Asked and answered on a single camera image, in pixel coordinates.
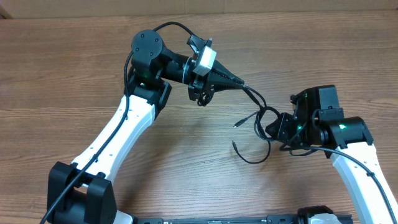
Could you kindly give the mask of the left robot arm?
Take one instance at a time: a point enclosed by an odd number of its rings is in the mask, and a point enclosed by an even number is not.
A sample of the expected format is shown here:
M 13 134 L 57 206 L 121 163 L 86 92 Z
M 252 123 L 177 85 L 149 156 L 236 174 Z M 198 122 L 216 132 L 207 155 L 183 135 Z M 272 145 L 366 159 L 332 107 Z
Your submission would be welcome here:
M 207 105 L 218 91 L 242 89 L 244 82 L 216 60 L 211 40 L 191 35 L 187 57 L 168 49 L 157 29 L 142 30 L 124 66 L 124 94 L 117 112 L 98 137 L 69 163 L 50 173 L 45 223 L 135 223 L 116 205 L 113 183 L 139 136 L 164 109 L 171 82 L 188 87 L 188 96 Z

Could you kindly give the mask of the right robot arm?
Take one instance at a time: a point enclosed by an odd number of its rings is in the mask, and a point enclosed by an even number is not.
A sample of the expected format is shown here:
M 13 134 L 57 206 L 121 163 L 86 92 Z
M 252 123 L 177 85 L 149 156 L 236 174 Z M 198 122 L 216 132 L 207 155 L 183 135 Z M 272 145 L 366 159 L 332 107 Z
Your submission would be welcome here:
M 364 120 L 345 117 L 334 85 L 291 95 L 292 114 L 282 113 L 266 127 L 281 150 L 323 151 L 342 178 L 362 223 L 397 223 L 397 201 L 377 158 Z

